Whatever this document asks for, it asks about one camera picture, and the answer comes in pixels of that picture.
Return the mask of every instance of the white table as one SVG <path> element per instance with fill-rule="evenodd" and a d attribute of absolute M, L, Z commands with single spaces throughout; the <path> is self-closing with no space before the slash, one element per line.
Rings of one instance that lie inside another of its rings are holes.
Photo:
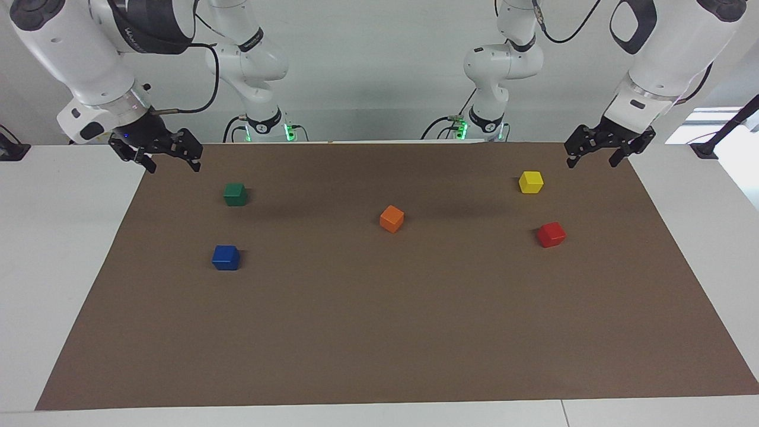
<path fill-rule="evenodd" d="M 654 144 L 632 162 L 757 376 L 759 212 L 687 147 Z M 759 425 L 759 396 L 33 413 L 141 176 L 107 146 L 0 163 L 0 425 Z"/>

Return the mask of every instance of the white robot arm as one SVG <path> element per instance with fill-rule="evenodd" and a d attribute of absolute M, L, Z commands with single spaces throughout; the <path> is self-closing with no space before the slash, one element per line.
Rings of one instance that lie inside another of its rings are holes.
<path fill-rule="evenodd" d="M 498 29 L 506 43 L 481 46 L 467 54 L 464 71 L 476 87 L 466 118 L 471 137 L 496 139 L 509 101 L 503 84 L 532 77 L 543 68 L 543 50 L 535 43 L 536 26 L 531 0 L 503 0 Z"/>
<path fill-rule="evenodd" d="M 160 115 L 201 109 L 156 111 L 120 56 L 172 55 L 199 46 L 192 43 L 197 2 L 14 0 L 11 20 L 21 41 L 74 95 L 58 115 L 72 141 L 82 144 L 113 131 L 109 144 L 124 161 L 133 160 L 153 172 L 156 165 L 147 154 L 166 153 L 200 169 L 203 146 L 187 129 L 168 131 Z M 279 124 L 285 121 L 266 82 L 286 75 L 287 58 L 263 38 L 247 0 L 209 2 L 225 36 L 236 44 L 209 51 L 212 69 L 218 55 L 219 77 L 240 94 L 248 125 L 258 134 L 280 138 L 286 127 L 280 130 Z"/>
<path fill-rule="evenodd" d="M 601 148 L 617 148 L 612 166 L 642 153 L 656 135 L 651 123 L 722 52 L 745 10 L 745 0 L 621 0 L 610 29 L 635 60 L 599 125 L 580 125 L 565 142 L 569 167 Z"/>
<path fill-rule="evenodd" d="M 179 0 L 15 0 L 11 6 L 21 41 L 74 95 L 58 114 L 68 137 L 84 143 L 113 131 L 109 145 L 117 155 L 150 172 L 156 169 L 150 153 L 181 158 L 197 172 L 203 146 L 187 129 L 166 129 L 119 52 L 181 53 L 194 36 L 192 18 L 194 4 Z"/>
<path fill-rule="evenodd" d="M 216 29 L 233 44 L 219 44 L 220 78 L 234 88 L 245 105 L 249 135 L 254 141 L 292 138 L 268 81 L 285 78 L 289 62 L 285 52 L 264 36 L 248 0 L 208 0 Z M 214 69 L 214 58 L 206 55 Z"/>

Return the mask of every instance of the wooden block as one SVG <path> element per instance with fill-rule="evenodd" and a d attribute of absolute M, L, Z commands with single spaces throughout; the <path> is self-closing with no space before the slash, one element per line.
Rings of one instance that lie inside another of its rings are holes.
<path fill-rule="evenodd" d="M 247 203 L 245 185 L 239 182 L 227 184 L 224 187 L 224 201 L 227 203 L 227 206 L 245 206 Z"/>
<path fill-rule="evenodd" d="M 567 233 L 559 223 L 546 224 L 537 231 L 537 238 L 544 248 L 557 246 L 564 242 L 566 237 Z"/>
<path fill-rule="evenodd" d="M 526 195 L 536 195 L 543 188 L 543 177 L 537 171 L 524 171 L 519 178 L 519 188 Z"/>
<path fill-rule="evenodd" d="M 389 232 L 396 232 L 403 225 L 403 211 L 390 205 L 379 216 L 379 224 Z"/>
<path fill-rule="evenodd" d="M 240 265 L 240 252 L 233 245 L 217 245 L 211 263 L 217 270 L 237 270 Z"/>

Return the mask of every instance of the blue cube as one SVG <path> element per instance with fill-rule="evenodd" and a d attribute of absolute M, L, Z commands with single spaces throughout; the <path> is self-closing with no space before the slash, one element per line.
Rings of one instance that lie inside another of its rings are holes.
<path fill-rule="evenodd" d="M 218 245 L 211 259 L 217 270 L 237 270 L 240 265 L 240 252 L 232 245 Z"/>

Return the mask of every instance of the black stand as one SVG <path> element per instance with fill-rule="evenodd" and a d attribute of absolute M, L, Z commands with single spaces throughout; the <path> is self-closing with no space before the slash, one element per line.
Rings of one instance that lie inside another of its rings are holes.
<path fill-rule="evenodd" d="M 14 144 L 0 133 L 0 162 L 17 162 L 27 155 L 31 147 L 29 144 Z"/>
<path fill-rule="evenodd" d="M 754 99 L 748 101 L 748 104 L 741 108 L 741 110 L 738 111 L 738 113 L 736 113 L 735 116 L 730 119 L 730 121 L 727 122 L 709 141 L 701 144 L 691 144 L 691 149 L 693 149 L 696 156 L 701 159 L 719 159 L 719 157 L 714 154 L 714 148 L 716 148 L 716 145 L 725 139 L 733 129 L 739 127 L 741 123 L 745 122 L 746 119 L 751 117 L 758 110 L 759 95 L 754 96 Z"/>

